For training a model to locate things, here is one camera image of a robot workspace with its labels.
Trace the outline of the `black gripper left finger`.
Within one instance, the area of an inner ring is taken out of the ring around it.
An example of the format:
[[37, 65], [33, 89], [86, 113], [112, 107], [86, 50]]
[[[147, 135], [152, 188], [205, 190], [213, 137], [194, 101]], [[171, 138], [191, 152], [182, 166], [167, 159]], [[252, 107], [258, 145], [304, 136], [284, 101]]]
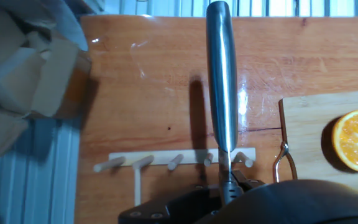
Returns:
[[208, 223], [221, 207], [218, 186], [191, 185], [121, 212], [118, 223]]

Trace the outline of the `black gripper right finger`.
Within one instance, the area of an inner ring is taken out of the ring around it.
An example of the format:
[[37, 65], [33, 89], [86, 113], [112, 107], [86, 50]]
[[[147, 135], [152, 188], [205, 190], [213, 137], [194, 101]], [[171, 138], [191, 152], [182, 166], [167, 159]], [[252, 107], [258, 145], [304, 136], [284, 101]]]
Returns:
[[239, 170], [232, 171], [232, 175], [244, 192], [265, 185], [261, 180], [247, 179]]

